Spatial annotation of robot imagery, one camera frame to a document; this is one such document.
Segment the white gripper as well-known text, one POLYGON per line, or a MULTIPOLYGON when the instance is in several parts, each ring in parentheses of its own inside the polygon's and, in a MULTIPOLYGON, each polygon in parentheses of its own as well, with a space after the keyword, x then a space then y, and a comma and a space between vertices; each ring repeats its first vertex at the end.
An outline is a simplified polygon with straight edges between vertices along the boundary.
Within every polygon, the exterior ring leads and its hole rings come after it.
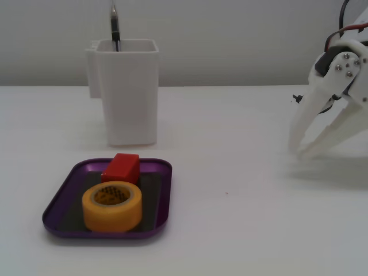
POLYGON ((367 46, 357 40, 339 40, 321 55, 309 74, 309 91, 300 98, 293 117, 288 149, 301 159, 312 159, 367 130, 367 46), (302 146, 316 117, 337 98, 347 106, 316 139, 302 146))

